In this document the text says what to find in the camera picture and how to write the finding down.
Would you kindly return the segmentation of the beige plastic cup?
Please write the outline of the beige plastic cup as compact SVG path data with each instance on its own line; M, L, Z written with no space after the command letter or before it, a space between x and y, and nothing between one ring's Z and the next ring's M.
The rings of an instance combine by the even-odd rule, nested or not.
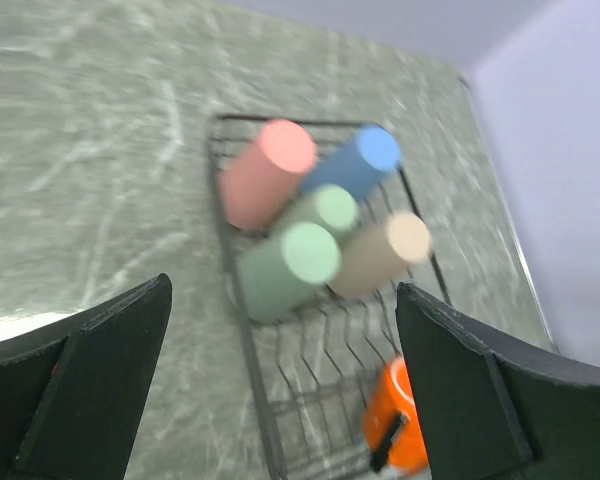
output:
M329 288L344 298L364 296L426 262L432 248L425 223L409 211L399 211L344 244L341 268Z

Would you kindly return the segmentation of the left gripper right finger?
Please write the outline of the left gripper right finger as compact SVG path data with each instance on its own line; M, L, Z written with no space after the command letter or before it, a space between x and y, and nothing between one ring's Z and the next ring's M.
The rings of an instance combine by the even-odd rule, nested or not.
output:
M519 340L412 283L396 320L435 479L600 479L600 367Z

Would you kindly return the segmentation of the pink plastic cup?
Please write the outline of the pink plastic cup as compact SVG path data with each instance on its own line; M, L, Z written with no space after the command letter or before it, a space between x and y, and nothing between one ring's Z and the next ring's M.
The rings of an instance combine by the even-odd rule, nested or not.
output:
M262 230L284 208L317 162L317 146L299 124L268 121L219 175L228 223Z

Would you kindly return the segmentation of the green cup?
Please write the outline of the green cup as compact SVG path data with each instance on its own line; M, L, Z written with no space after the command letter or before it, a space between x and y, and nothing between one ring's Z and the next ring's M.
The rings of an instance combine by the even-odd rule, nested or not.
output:
M269 232L279 233L298 222L310 222L326 229L341 244L358 220L359 206L353 196L340 186L326 184L293 200Z
M272 323L333 280L341 250L322 226L295 223L238 255L236 271L247 316Z

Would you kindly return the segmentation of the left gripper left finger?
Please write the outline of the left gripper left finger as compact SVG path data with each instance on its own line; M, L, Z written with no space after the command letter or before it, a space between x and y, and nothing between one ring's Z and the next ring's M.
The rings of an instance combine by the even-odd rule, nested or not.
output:
M0 479L121 479L172 307L160 274L0 342Z

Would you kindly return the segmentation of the orange transparent mug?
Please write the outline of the orange transparent mug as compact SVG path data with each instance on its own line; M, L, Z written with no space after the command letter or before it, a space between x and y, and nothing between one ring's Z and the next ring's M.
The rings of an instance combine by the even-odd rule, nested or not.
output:
M383 369L363 418L370 468L416 474L428 466L405 360L398 356Z

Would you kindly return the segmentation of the blue plastic cup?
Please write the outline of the blue plastic cup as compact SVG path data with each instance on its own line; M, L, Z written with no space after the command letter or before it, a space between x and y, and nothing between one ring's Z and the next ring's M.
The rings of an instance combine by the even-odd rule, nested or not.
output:
M333 184L362 203L387 175L401 164L402 151L383 127L365 125L334 153L321 160L300 186L301 193Z

